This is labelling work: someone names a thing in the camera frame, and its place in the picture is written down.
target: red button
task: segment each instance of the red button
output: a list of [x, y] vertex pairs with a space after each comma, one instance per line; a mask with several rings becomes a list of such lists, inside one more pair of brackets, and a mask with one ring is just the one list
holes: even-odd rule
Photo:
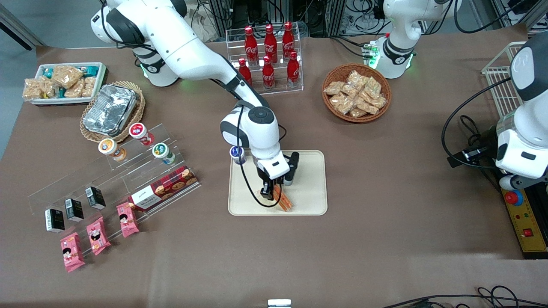
[[515, 192], [509, 191], [504, 194], [504, 200], [506, 200], [509, 204], [516, 204], [520, 199]]

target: floor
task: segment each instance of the floor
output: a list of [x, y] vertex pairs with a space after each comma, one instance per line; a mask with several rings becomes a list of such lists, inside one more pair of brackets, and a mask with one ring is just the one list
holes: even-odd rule
[[[489, 0], [475, 2], [484, 24], [495, 18]], [[89, 27], [90, 17], [100, 9], [99, 0], [0, 0], [0, 4], [41, 38], [46, 45], [60, 48], [107, 46], [95, 37]], [[462, 27], [466, 29], [478, 26], [468, 1], [463, 2], [461, 6], [460, 20], [462, 20]], [[449, 21], [444, 22], [439, 33], [457, 31], [454, 23]], [[4, 154], [21, 110], [23, 79], [32, 78], [35, 72], [34, 51], [26, 51], [0, 31], [0, 158]]]

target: round wicker basket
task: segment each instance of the round wicker basket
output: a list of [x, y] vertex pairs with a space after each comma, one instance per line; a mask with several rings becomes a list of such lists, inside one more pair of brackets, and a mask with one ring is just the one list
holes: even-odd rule
[[[350, 75], [350, 72], [352, 70], [356, 70], [360, 75], [367, 76], [367, 77], [374, 77], [382, 86], [381, 88], [381, 94], [386, 98], [386, 105], [384, 105], [383, 108], [379, 110], [379, 113], [376, 115], [365, 115], [363, 117], [359, 118], [353, 118], [350, 116], [343, 115], [342, 113], [335, 110], [335, 108], [331, 105], [331, 102], [329, 102], [329, 96], [323, 91], [327, 86], [329, 86], [330, 83], [334, 81], [343, 81], [346, 82], [346, 79], [348, 78], [348, 75]], [[333, 70], [331, 70], [325, 80], [323, 81], [322, 85], [322, 97], [323, 102], [326, 104], [326, 107], [331, 110], [331, 112], [338, 116], [341, 119], [347, 120], [349, 122], [353, 123], [365, 123], [369, 121], [373, 121], [380, 116], [382, 116], [388, 107], [390, 107], [390, 102], [392, 101], [392, 91], [390, 91], [390, 85], [388, 84], [388, 81], [384, 76], [379, 73], [377, 70], [372, 69], [371, 67], [365, 65], [365, 64], [358, 64], [358, 63], [348, 63], [343, 64], [341, 66], [337, 66]]]
[[84, 137], [90, 141], [99, 143], [101, 142], [101, 140], [105, 138], [112, 138], [116, 142], [122, 142], [125, 138], [129, 136], [129, 131], [126, 128], [132, 125], [133, 123], [139, 122], [142, 118], [143, 112], [145, 111], [145, 98], [142, 95], [141, 89], [135, 83], [128, 82], [128, 81], [116, 81], [116, 82], [113, 82], [112, 84], [135, 91], [139, 95], [139, 100], [135, 104], [132, 114], [129, 116], [129, 120], [125, 123], [123, 131], [120, 133], [120, 135], [112, 137], [112, 136], [107, 136], [99, 133], [90, 132], [84, 127], [84, 123], [83, 123], [84, 116], [86, 113], [88, 113], [88, 111], [91, 109], [91, 107], [95, 103], [95, 99], [97, 98], [97, 96], [95, 96], [92, 99], [92, 101], [89, 103], [89, 105], [85, 108], [84, 113], [82, 114], [82, 117], [80, 118], [80, 132], [82, 132], [82, 135], [84, 135]]

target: coca-cola bottle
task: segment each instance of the coca-cola bottle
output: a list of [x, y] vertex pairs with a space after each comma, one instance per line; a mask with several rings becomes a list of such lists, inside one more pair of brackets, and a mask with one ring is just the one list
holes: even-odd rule
[[274, 36], [274, 26], [266, 25], [265, 54], [272, 63], [278, 63], [278, 45]]
[[276, 78], [274, 77], [274, 68], [270, 63], [270, 57], [265, 55], [263, 58], [265, 65], [262, 67], [262, 84], [265, 90], [271, 91], [276, 86]]
[[257, 50], [257, 40], [253, 36], [253, 28], [246, 27], [246, 40], [244, 41], [246, 48], [247, 60], [249, 66], [259, 66], [259, 51]]
[[289, 62], [287, 63], [287, 85], [290, 88], [296, 88], [299, 85], [299, 62], [297, 61], [297, 52], [289, 53]]
[[253, 82], [251, 81], [251, 71], [246, 66], [246, 60], [244, 58], [238, 59], [238, 62], [240, 63], [239, 72], [242, 74], [243, 78], [247, 81], [250, 87], [253, 86]]
[[289, 56], [293, 50], [295, 50], [295, 39], [293, 38], [293, 24], [291, 21], [286, 21], [284, 24], [286, 31], [283, 33], [282, 37], [282, 49], [283, 49], [283, 60], [285, 62], [289, 61]]

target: foil container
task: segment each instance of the foil container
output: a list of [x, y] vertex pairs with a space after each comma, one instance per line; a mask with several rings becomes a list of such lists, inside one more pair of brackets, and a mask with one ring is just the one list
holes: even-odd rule
[[83, 118], [84, 127], [103, 135], [119, 135], [138, 99], [139, 95], [131, 89], [112, 84], [102, 86], [95, 103]]

